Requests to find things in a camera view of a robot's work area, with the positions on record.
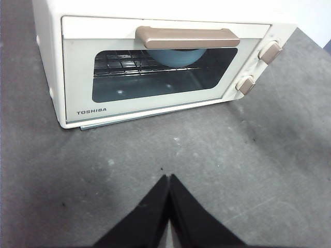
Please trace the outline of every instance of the oven door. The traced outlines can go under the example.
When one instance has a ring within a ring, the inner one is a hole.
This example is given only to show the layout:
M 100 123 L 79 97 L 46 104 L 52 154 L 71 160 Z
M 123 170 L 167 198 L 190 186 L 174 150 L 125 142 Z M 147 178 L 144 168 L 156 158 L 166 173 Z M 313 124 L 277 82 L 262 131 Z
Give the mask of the oven door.
M 63 17 L 67 123 L 222 99 L 269 25 Z

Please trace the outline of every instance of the oven window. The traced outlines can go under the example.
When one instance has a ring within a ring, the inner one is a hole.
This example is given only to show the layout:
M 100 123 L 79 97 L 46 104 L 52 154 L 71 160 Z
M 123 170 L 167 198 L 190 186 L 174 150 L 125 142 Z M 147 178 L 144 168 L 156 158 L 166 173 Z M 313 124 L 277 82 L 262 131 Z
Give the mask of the oven window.
M 95 102 L 211 89 L 237 48 L 103 51 L 95 57 Z

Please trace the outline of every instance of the black object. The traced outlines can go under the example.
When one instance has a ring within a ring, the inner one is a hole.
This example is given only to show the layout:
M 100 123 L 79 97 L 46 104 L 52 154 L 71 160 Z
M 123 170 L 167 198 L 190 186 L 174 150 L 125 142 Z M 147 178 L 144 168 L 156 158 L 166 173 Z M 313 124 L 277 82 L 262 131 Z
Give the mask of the black object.
M 266 248 L 246 245 L 210 215 L 175 175 L 162 176 L 92 248 L 155 248 L 169 219 L 182 248 Z

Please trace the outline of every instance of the gray countertop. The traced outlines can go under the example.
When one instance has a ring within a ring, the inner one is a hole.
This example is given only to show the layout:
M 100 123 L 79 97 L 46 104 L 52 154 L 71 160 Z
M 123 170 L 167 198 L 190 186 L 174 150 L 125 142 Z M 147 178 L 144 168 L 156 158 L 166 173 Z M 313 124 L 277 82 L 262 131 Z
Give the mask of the gray countertop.
M 241 100 L 83 132 L 56 121 L 30 1 L 2 1 L 2 45 L 2 247 L 91 245 L 175 173 L 249 244 L 329 248 L 331 56 L 300 30 Z

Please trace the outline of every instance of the toshiba logo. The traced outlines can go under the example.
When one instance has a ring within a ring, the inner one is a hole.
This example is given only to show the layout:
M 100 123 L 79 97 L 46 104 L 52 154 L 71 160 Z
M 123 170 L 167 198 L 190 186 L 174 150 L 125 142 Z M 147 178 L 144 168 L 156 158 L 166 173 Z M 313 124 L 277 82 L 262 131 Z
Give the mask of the toshiba logo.
M 102 111 L 107 111 L 107 109 L 104 107 L 103 109 L 97 108 L 95 110 L 84 110 L 84 111 L 77 111 L 76 113 L 78 115 L 85 115 L 85 114 L 91 114 L 91 113 L 96 113 L 96 112 L 102 112 Z

